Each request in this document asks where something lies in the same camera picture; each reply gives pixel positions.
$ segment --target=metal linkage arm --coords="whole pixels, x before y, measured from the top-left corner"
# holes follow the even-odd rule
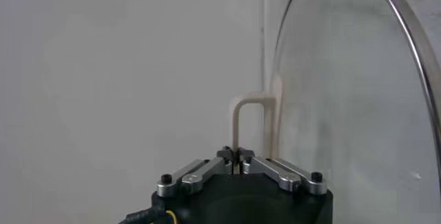
[[[172,197],[178,191],[181,185],[182,177],[186,174],[197,170],[205,164],[204,161],[196,159],[190,164],[176,171],[172,175],[166,174],[161,177],[161,180],[156,184],[156,189],[159,196]]]
[[[281,189],[288,192],[297,191],[301,184],[301,179],[297,174],[284,170],[262,157],[252,157],[250,163],[244,163],[243,172],[245,174],[266,174],[277,182]]]
[[[186,174],[182,178],[182,183],[188,189],[187,192],[193,194],[201,191],[203,184],[214,174],[229,174],[230,170],[231,166],[225,163],[224,158],[216,157],[195,172]]]
[[[312,172],[310,174],[282,159],[273,159],[271,161],[299,175],[302,179],[302,186],[304,186],[309,193],[314,195],[326,194],[327,183],[326,180],[323,179],[321,173]]]

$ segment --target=black cable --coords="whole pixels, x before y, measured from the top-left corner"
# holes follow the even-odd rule
[[[128,214],[125,217],[125,220],[121,221],[119,224],[150,224],[161,215],[163,215],[162,211],[159,211],[155,207],[151,207],[146,210],[134,212],[133,214]]]

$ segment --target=yellow wire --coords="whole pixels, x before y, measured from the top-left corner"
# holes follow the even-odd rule
[[[169,214],[172,217],[173,224],[178,224],[178,218],[176,217],[174,212],[167,210],[167,211],[165,211],[165,213]]]

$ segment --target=transparent glass cover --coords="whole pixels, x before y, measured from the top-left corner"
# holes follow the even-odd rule
[[[274,70],[280,157],[323,172],[334,223],[441,223],[427,102],[386,0],[293,0]]]

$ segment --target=black screw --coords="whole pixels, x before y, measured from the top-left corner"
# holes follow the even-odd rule
[[[163,174],[163,175],[161,176],[161,183],[162,183],[163,185],[167,185],[167,184],[172,183],[172,180],[173,180],[173,178],[172,178],[172,175],[171,175],[171,174]]]
[[[320,172],[312,172],[311,180],[314,183],[321,183],[321,182],[323,182],[323,175],[322,175],[322,173],[320,173]]]

